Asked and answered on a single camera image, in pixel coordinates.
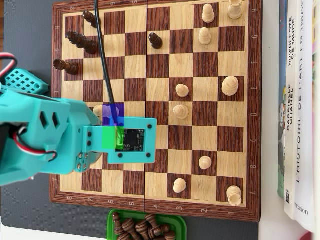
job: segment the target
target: light square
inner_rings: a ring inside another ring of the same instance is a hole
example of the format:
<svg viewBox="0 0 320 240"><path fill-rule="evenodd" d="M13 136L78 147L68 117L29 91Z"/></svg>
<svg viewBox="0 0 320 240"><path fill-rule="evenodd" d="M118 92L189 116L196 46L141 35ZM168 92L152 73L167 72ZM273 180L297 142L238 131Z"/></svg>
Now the light square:
<svg viewBox="0 0 320 240"><path fill-rule="evenodd" d="M125 55L125 35L105 35L103 36L103 45L105 49L105 56L123 57Z"/></svg>
<svg viewBox="0 0 320 240"><path fill-rule="evenodd" d="M149 41L149 34L155 33L162 39L162 47L160 49L154 49ZM147 33L147 49L146 54L170 54L170 31L148 31Z"/></svg>
<svg viewBox="0 0 320 240"><path fill-rule="evenodd" d="M124 79L117 79L117 80L110 80L113 97L115 102L123 103L125 101L125 80ZM109 94L107 90L107 85L103 83L103 102L109 102Z"/></svg>
<svg viewBox="0 0 320 240"><path fill-rule="evenodd" d="M216 53L219 52L219 28L208 28L211 35L211 42L202 45L199 42L199 34L201 28L195 28L193 31L193 52L194 53Z"/></svg>
<svg viewBox="0 0 320 240"><path fill-rule="evenodd" d="M168 102L169 101L169 78L146 79L146 101Z"/></svg>
<svg viewBox="0 0 320 240"><path fill-rule="evenodd" d="M102 170L102 192L109 194L124 193L124 172Z"/></svg>
<svg viewBox="0 0 320 240"><path fill-rule="evenodd" d="M192 53L170 54L170 78L192 78L194 55Z"/></svg>
<svg viewBox="0 0 320 240"><path fill-rule="evenodd" d="M246 178L247 154L243 152L217 152L217 176Z"/></svg>
<svg viewBox="0 0 320 240"><path fill-rule="evenodd" d="M157 125L155 135L155 148L168 149L168 126Z"/></svg>
<svg viewBox="0 0 320 240"><path fill-rule="evenodd" d="M63 81L62 82L62 98L73 100L84 100L84 82L83 81Z"/></svg>
<svg viewBox="0 0 320 240"><path fill-rule="evenodd" d="M145 173L145 196L167 198L168 174L146 172Z"/></svg>
<svg viewBox="0 0 320 240"><path fill-rule="evenodd" d="M248 53L245 51L219 52L219 76L247 76Z"/></svg>
<svg viewBox="0 0 320 240"><path fill-rule="evenodd" d="M145 117L146 102L145 101L126 101L124 103L124 115L126 117Z"/></svg>
<svg viewBox="0 0 320 240"><path fill-rule="evenodd" d="M208 202L217 201L217 177L215 176L191 176L191 199Z"/></svg>
<svg viewBox="0 0 320 240"><path fill-rule="evenodd" d="M192 174L192 151L168 150L168 174Z"/></svg>
<svg viewBox="0 0 320 240"><path fill-rule="evenodd" d="M217 138L216 126L193 126L192 150L217 151Z"/></svg>
<svg viewBox="0 0 320 240"><path fill-rule="evenodd" d="M143 79L146 77L146 55L125 56L124 77L126 79Z"/></svg>
<svg viewBox="0 0 320 240"><path fill-rule="evenodd" d="M125 11L125 33L147 31L147 8Z"/></svg>
<svg viewBox="0 0 320 240"><path fill-rule="evenodd" d="M189 114L185 119L179 119L174 114L174 108L177 105L185 105ZM179 126L192 126L192 111L193 104L190 101L170 101L169 102L169 125L179 125Z"/></svg>
<svg viewBox="0 0 320 240"><path fill-rule="evenodd" d="M246 125L246 102L218 101L218 126L245 127Z"/></svg>
<svg viewBox="0 0 320 240"><path fill-rule="evenodd" d="M218 78L217 77L194 77L193 78L193 101L194 102L217 102L218 101Z"/></svg>
<svg viewBox="0 0 320 240"><path fill-rule="evenodd" d="M83 59L83 80L103 80L104 71L101 58Z"/></svg>
<svg viewBox="0 0 320 240"><path fill-rule="evenodd" d="M170 30L193 29L194 6L177 5L170 8Z"/></svg>

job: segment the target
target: white surface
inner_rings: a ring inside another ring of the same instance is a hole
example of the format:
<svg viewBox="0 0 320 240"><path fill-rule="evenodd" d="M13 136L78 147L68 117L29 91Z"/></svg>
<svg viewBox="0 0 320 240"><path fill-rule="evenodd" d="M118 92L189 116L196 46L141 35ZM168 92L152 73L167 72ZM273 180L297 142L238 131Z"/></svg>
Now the white surface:
<svg viewBox="0 0 320 240"><path fill-rule="evenodd" d="M278 196L279 0L263 3L262 195L260 240L298 240L306 232L284 212ZM96 240L67 234L5 227L1 240Z"/></svg>

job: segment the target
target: black chess piece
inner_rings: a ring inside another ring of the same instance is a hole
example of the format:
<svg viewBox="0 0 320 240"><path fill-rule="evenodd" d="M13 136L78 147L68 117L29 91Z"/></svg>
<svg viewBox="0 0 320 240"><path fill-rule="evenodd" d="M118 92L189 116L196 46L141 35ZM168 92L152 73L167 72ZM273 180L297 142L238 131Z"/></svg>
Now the black chess piece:
<svg viewBox="0 0 320 240"><path fill-rule="evenodd" d="M160 49L162 47L162 39L154 32L149 34L149 41L154 49Z"/></svg>
<svg viewBox="0 0 320 240"><path fill-rule="evenodd" d="M76 45L78 49L84 49L88 54L95 54L98 50L98 44L93 40L88 40L85 35L76 31L69 31L66 34L70 43Z"/></svg>

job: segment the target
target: captured chess piece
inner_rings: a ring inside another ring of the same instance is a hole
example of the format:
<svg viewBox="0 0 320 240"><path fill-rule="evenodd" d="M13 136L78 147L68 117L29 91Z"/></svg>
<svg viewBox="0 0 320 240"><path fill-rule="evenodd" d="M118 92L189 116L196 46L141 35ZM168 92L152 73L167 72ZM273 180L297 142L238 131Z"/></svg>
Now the captured chess piece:
<svg viewBox="0 0 320 240"><path fill-rule="evenodd" d="M205 4L203 6L203 10L202 10L202 20L209 24L211 23L213 20L215 20L215 13L214 13L214 9L211 6L211 4Z"/></svg>
<svg viewBox="0 0 320 240"><path fill-rule="evenodd" d="M95 54L98 50L98 44L93 40L88 40L85 35L79 34L76 31L69 31L66 34L70 43L78 49L84 49L88 54Z"/></svg>
<svg viewBox="0 0 320 240"><path fill-rule="evenodd" d="M211 34L210 34L208 28L203 27L203 28L200 29L199 42L202 45L208 45L211 42Z"/></svg>
<svg viewBox="0 0 320 240"><path fill-rule="evenodd" d="M237 186L230 186L226 191L226 196L231 206L239 206L242 202L241 189Z"/></svg>
<svg viewBox="0 0 320 240"><path fill-rule="evenodd" d="M242 15L242 1L229 0L228 16L231 19L238 19Z"/></svg>
<svg viewBox="0 0 320 240"><path fill-rule="evenodd" d="M149 34L149 41L154 49L160 49L162 47L162 39L154 32Z"/></svg>
<svg viewBox="0 0 320 240"><path fill-rule="evenodd" d="M187 183L184 179L178 178L177 180L174 181L173 184L173 191L177 194L181 193L184 191L187 187Z"/></svg>
<svg viewBox="0 0 320 240"><path fill-rule="evenodd" d="M67 74L76 75L78 72L78 65L75 62L65 62L61 59L53 61L53 67L57 70L65 70Z"/></svg>
<svg viewBox="0 0 320 240"><path fill-rule="evenodd" d="M151 224L154 235L159 236L162 233L162 231L160 226L156 222L156 215L149 214L149 215L146 215L144 218Z"/></svg>
<svg viewBox="0 0 320 240"><path fill-rule="evenodd" d="M177 105L173 108L173 114L178 119L186 119L189 115L189 109L186 105Z"/></svg>
<svg viewBox="0 0 320 240"><path fill-rule="evenodd" d="M237 93L239 88L239 81L234 76L228 76L223 80L222 92L226 96L233 96Z"/></svg>
<svg viewBox="0 0 320 240"><path fill-rule="evenodd" d="M120 215L119 213L115 212L113 215L112 215L112 218L113 218L113 221L114 221L114 233L115 235L122 235L125 233L125 231L123 230L122 228L122 224L120 222Z"/></svg>
<svg viewBox="0 0 320 240"><path fill-rule="evenodd" d="M140 235L135 230L135 223L132 218L126 219L122 223L122 228L132 236L133 240L141 240Z"/></svg>
<svg viewBox="0 0 320 240"><path fill-rule="evenodd" d="M176 94L178 94L179 97L184 98L189 94L189 88L186 85L178 84L175 87Z"/></svg>
<svg viewBox="0 0 320 240"><path fill-rule="evenodd" d="M210 168L212 165L212 160L210 157L208 156L202 156L199 160L199 167L202 169L202 170L206 170L208 168Z"/></svg>

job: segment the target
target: teal robotic arm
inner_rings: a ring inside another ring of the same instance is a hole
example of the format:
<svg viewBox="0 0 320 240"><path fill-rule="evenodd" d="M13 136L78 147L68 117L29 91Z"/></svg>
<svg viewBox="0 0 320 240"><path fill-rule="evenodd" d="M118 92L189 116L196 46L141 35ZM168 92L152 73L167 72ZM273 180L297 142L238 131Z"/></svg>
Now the teal robotic arm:
<svg viewBox="0 0 320 240"><path fill-rule="evenodd" d="M155 162L156 119L119 116L116 126L109 122L102 125L83 101L1 86L0 186L37 173L82 173L102 153L109 164Z"/></svg>

